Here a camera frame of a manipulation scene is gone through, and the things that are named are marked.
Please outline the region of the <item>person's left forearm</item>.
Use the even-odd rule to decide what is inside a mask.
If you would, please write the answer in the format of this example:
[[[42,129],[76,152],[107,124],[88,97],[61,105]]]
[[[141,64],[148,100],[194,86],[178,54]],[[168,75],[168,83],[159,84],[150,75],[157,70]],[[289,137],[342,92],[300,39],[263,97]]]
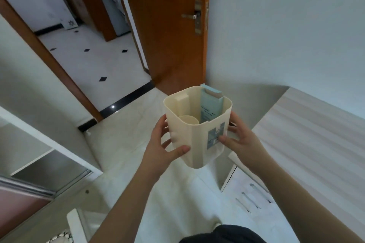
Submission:
[[[167,167],[142,162],[89,243],[134,243],[149,195]]]

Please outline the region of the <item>person's left hand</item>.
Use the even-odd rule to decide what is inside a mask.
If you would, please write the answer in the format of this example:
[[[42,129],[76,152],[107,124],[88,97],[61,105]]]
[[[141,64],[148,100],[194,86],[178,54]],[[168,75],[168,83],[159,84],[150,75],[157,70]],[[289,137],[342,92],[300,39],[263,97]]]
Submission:
[[[145,149],[140,169],[146,173],[149,177],[154,179],[160,178],[160,176],[167,170],[169,165],[175,159],[168,159],[166,149],[161,147],[163,143],[162,137],[169,132],[169,125],[167,122],[167,116],[164,114],[157,121],[155,127],[152,130],[150,140]]]

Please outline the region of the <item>white appliance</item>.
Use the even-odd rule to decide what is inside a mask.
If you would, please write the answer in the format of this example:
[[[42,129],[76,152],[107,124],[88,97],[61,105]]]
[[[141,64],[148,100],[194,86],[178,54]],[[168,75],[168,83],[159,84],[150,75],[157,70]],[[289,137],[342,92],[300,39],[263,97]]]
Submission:
[[[121,0],[102,0],[117,37],[130,33]]]

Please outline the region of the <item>white shelf cabinet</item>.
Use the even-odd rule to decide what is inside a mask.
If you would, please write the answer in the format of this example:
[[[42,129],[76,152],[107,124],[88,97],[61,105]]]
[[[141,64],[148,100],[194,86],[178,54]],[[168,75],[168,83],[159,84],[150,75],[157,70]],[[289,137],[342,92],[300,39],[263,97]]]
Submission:
[[[0,105],[0,190],[50,201],[102,174],[83,133],[57,112],[33,119]]]

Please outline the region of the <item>person's right hand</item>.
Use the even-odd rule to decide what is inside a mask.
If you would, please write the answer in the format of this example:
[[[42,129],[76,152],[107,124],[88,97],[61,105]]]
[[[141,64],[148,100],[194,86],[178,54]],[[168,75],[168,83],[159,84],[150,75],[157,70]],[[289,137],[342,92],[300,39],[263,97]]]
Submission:
[[[259,176],[264,167],[270,164],[270,155],[254,132],[233,111],[230,113],[230,122],[234,126],[229,125],[228,131],[234,133],[241,144],[241,149],[234,153],[250,171]]]

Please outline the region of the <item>person's dark clothing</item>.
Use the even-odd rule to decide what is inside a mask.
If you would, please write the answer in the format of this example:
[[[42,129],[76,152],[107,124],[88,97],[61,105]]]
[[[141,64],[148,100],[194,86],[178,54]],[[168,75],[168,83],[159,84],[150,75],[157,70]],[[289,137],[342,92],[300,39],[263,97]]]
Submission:
[[[249,228],[223,224],[213,231],[187,236],[179,243],[267,243]]]

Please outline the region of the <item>brown wooden door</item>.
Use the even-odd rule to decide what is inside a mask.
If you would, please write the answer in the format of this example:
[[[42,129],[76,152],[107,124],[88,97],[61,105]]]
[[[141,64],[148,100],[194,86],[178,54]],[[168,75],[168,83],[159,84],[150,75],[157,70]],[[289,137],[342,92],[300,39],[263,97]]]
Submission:
[[[200,0],[202,34],[195,34],[195,0],[127,0],[149,73],[167,95],[206,79],[209,0]]]

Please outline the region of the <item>person's right forearm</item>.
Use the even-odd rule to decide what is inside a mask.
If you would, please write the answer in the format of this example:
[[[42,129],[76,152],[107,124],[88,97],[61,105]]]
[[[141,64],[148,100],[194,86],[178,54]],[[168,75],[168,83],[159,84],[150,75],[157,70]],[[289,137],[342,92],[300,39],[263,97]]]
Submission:
[[[365,243],[270,156],[252,171],[264,182],[300,243]]]

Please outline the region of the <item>cream plastic bin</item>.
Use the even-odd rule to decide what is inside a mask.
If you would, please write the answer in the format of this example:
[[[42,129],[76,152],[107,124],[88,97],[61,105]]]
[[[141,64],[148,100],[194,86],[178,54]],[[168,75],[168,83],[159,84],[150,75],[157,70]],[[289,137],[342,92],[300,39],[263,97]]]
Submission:
[[[182,145],[190,146],[190,151],[182,156],[188,167],[199,169],[216,159],[224,151],[218,143],[207,149],[208,131],[225,122],[223,135],[227,135],[232,101],[223,96],[222,114],[217,118],[200,123],[200,95],[202,87],[193,86],[166,97],[163,101],[169,125],[171,143],[174,149]]]

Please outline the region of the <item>white standing panel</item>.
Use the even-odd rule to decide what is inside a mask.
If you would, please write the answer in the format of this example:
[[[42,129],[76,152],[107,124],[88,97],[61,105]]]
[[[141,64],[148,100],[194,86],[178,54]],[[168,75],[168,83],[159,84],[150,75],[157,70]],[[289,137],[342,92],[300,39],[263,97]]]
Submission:
[[[43,0],[59,20],[65,30],[77,28],[79,25],[66,3],[66,0]]]

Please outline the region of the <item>brown wooden door frame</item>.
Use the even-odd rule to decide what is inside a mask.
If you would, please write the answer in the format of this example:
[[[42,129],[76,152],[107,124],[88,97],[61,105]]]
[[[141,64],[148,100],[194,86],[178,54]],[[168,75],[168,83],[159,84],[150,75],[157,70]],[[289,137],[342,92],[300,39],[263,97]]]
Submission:
[[[82,104],[82,106],[93,116],[97,122],[101,122],[104,117],[91,103],[78,85],[72,80],[67,72],[62,68],[51,52],[43,45],[39,38],[33,33],[25,21],[7,0],[0,0],[0,14],[28,44],[28,46],[39,56],[45,65],[61,81],[68,91]]]

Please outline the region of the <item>white drawer unit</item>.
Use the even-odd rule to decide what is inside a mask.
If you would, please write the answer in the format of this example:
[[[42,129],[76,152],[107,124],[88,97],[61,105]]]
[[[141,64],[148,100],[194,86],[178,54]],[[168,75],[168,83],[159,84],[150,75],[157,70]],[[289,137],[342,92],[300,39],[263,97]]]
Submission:
[[[271,195],[235,164],[221,186],[221,192],[251,217],[268,219],[280,215]]]

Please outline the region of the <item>light blue paper box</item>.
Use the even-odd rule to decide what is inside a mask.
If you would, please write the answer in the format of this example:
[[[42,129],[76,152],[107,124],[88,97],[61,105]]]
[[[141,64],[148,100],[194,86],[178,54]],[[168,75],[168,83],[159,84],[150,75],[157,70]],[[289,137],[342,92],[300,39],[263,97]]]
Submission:
[[[223,93],[206,84],[201,84],[200,123],[211,121],[222,114]]]

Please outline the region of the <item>blue white label sticker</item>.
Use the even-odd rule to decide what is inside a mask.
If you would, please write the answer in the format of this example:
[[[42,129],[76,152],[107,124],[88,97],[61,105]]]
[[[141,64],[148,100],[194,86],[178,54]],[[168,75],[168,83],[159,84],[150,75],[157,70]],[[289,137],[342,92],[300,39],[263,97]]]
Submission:
[[[218,138],[224,134],[225,122],[221,123],[218,128],[213,128],[208,131],[207,149],[212,148],[218,143]]]

